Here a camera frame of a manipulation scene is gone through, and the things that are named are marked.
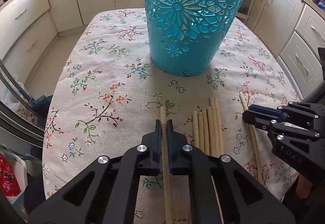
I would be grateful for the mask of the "floral tablecloth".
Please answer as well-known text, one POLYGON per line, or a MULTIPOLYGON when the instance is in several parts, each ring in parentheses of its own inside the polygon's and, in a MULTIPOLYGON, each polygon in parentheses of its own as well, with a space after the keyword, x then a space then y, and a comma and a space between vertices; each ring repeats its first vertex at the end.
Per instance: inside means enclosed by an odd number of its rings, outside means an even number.
POLYGON ((264 131, 252 140, 242 121, 241 99, 275 108, 297 95, 266 46, 234 20, 209 69, 179 77, 150 59, 143 9, 96 15, 72 50, 56 85, 47 118, 43 184, 47 198, 101 155, 123 155, 154 130, 160 109, 175 131, 193 142, 193 111, 216 97, 223 146, 277 199, 297 172, 272 154, 264 131))

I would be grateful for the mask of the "white kitchen cabinets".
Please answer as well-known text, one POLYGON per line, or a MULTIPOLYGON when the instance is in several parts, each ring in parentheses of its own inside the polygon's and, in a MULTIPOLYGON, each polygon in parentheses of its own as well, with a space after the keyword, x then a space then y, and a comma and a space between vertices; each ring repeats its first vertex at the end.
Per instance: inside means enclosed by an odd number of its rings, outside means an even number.
POLYGON ((143 0, 8 0, 1 7, 1 62, 27 73, 55 36, 108 10, 142 6, 143 0))

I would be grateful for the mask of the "bamboo chopstick five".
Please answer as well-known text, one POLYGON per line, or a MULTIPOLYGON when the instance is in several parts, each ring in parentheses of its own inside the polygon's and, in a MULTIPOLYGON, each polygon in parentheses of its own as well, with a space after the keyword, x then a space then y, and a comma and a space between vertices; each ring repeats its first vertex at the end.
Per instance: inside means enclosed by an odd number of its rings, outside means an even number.
POLYGON ((209 144, 209 127, 208 127, 208 116, 207 109, 203 109, 203 131, 204 131, 204 153, 210 155, 210 144, 209 144))

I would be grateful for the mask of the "white shelf rack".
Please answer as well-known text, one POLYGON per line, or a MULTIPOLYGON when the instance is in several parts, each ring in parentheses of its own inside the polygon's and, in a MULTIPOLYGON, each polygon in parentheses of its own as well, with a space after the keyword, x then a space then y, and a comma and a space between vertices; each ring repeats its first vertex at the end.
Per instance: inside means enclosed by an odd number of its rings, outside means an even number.
POLYGON ((240 8, 236 14, 236 17, 244 24, 249 20, 252 20, 256 15, 255 11, 256 0, 243 0, 240 8))

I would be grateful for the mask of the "bamboo chopstick four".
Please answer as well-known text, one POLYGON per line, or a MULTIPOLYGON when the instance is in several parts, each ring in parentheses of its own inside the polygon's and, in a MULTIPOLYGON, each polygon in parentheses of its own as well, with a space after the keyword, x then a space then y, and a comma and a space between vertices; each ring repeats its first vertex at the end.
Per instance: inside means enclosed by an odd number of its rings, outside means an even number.
POLYGON ((198 130, 199 130, 199 148, 204 152, 204 125, 203 125, 203 112, 198 112, 198 130))

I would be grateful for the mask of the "teal perforated plastic basket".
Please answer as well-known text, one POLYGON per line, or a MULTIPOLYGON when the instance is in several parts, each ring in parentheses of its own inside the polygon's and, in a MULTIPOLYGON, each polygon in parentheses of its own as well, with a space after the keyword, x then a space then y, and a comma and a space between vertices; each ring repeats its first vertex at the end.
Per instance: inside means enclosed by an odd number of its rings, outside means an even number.
POLYGON ((175 76, 205 72, 243 0, 144 0, 150 57, 175 76))

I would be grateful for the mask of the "bamboo chopstick six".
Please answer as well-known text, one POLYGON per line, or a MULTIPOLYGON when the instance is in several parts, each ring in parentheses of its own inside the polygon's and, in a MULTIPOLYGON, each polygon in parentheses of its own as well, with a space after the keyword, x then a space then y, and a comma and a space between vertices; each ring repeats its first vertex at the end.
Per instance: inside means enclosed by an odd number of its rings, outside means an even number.
POLYGON ((208 115, 208 128, 209 128, 209 147, 210 147, 210 155, 215 157, 217 154, 215 147, 215 131, 214 131, 214 122, 211 107, 207 108, 208 115))

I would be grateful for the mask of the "blue dustpan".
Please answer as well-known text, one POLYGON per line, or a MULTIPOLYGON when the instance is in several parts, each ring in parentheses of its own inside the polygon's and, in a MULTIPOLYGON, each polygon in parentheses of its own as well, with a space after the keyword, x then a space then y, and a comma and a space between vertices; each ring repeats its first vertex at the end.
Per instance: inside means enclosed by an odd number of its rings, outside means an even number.
POLYGON ((23 96, 28 101, 28 103, 31 106, 32 110, 39 117, 44 118, 44 119, 47 118, 49 108, 50 108, 50 104, 51 104, 51 101, 52 101, 52 98, 53 98, 52 95, 50 95, 50 96, 42 95, 39 98, 34 99, 27 92, 24 91, 23 96))

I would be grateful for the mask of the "red round tin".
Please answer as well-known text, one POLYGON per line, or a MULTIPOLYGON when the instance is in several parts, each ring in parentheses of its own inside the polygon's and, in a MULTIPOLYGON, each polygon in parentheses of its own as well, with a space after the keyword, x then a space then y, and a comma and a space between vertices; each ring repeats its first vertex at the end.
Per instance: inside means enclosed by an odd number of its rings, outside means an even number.
POLYGON ((21 192, 14 172, 2 154, 0 154, 0 185, 6 197, 16 197, 21 192))

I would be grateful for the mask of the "bamboo chopstick two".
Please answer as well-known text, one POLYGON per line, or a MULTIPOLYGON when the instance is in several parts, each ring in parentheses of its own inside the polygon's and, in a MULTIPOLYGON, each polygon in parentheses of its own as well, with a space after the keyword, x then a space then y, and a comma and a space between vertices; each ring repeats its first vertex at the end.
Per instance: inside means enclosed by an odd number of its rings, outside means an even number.
POLYGON ((160 107, 161 122, 161 158, 162 158, 162 174, 164 182, 164 200, 165 200, 165 218, 167 224, 172 224, 172 207, 171 207, 171 187, 170 187, 170 170, 169 157, 167 149, 167 133, 166 133, 166 111, 165 107, 160 107))

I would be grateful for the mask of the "bamboo chopstick three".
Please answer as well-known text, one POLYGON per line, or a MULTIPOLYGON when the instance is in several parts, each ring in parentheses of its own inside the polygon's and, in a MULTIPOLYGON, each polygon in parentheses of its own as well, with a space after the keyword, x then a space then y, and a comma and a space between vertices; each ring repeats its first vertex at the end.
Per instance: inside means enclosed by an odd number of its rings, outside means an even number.
POLYGON ((192 112, 192 119, 193 119, 194 145, 196 148, 199 148, 199 128, 198 128, 198 113, 197 113, 197 111, 192 112))

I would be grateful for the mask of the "bamboo chopstick one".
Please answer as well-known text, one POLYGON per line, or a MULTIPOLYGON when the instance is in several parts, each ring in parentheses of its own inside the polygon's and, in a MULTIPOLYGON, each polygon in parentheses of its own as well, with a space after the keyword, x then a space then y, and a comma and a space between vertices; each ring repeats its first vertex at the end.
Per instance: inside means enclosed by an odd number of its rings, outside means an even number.
MULTIPOLYGON (((244 108, 244 111, 248 110, 248 105, 247 101, 243 95, 243 93, 240 91, 239 92, 239 97, 242 103, 242 106, 244 108)), ((256 131, 253 125, 248 124, 249 132, 251 134, 251 140, 253 144, 253 150, 255 154, 255 159, 256 159, 256 167, 257 167, 257 180, 263 184, 263 175, 262 175, 262 165, 261 165, 261 159, 259 155, 259 149, 258 149, 258 144, 257 144, 257 139, 256 139, 256 131)))

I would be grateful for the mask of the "bamboo chopstick seven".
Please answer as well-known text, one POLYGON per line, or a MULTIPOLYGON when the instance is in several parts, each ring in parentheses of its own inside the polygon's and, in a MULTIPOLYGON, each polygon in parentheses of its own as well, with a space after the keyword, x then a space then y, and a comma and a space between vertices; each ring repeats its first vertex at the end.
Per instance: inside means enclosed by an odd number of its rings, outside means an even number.
POLYGON ((213 125, 214 125, 214 138, 215 138, 215 156, 220 156, 220 146, 219 146, 219 130, 218 130, 218 122, 217 122, 217 113, 215 108, 215 99, 214 97, 210 97, 210 106, 211 106, 211 112, 213 117, 213 125))

